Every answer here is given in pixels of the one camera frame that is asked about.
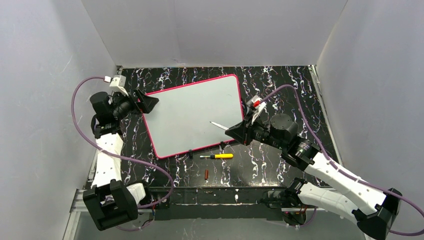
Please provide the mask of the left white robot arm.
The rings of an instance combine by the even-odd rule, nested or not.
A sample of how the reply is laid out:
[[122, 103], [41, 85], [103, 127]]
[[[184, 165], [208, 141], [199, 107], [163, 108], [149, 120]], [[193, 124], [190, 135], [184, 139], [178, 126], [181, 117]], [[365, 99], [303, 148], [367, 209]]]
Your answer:
[[144, 180], [125, 185], [118, 156], [124, 145], [121, 120], [131, 114], [149, 114], [159, 99], [137, 89], [132, 95], [101, 91], [89, 100], [95, 111], [91, 120], [95, 144], [103, 151], [96, 156], [93, 182], [82, 199], [97, 229], [104, 231], [136, 220], [139, 206], [153, 200]]

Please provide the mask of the pink framed whiteboard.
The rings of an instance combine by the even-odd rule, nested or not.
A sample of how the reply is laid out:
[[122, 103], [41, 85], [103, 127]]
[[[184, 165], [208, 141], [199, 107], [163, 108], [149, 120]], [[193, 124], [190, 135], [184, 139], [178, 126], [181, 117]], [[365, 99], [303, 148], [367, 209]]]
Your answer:
[[143, 114], [152, 149], [159, 159], [230, 142], [232, 138], [213, 123], [232, 127], [244, 116], [239, 80], [234, 74], [147, 96], [159, 100], [150, 113]]

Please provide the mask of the red marker cap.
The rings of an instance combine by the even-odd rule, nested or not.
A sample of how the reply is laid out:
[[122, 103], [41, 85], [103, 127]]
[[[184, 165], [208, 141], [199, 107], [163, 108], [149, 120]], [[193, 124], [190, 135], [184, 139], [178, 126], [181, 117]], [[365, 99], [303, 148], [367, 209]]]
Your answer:
[[204, 179], [205, 179], [205, 180], [208, 180], [208, 178], [209, 178], [209, 170], [208, 170], [208, 169], [206, 169], [206, 170], [204, 171]]

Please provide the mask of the white marker pen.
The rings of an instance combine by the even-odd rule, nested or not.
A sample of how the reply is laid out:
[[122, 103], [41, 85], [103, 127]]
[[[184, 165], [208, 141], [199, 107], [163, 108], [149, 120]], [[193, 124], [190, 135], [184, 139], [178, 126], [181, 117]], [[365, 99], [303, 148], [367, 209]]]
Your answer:
[[228, 128], [228, 127], [226, 127], [226, 126], [223, 126], [223, 125], [221, 125], [221, 124], [219, 124], [219, 123], [216, 123], [216, 122], [213, 122], [213, 121], [210, 121], [210, 123], [211, 123], [212, 125], [214, 125], [214, 126], [216, 126], [216, 127], [220, 128], [220, 129], [224, 130], [224, 131], [227, 131], [227, 130], [229, 129], [229, 128]]

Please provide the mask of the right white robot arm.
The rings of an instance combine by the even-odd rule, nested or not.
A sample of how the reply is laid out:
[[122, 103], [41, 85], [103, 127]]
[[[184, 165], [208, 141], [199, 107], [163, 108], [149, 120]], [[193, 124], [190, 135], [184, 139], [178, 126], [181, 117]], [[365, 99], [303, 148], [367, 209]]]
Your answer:
[[312, 141], [298, 135], [298, 124], [286, 114], [274, 115], [268, 125], [246, 117], [227, 128], [225, 134], [249, 145], [256, 140], [281, 150], [281, 158], [292, 167], [315, 176], [334, 192], [296, 180], [294, 193], [305, 205], [313, 205], [350, 220], [369, 237], [385, 240], [399, 214], [402, 193], [395, 188], [375, 189], [334, 162]]

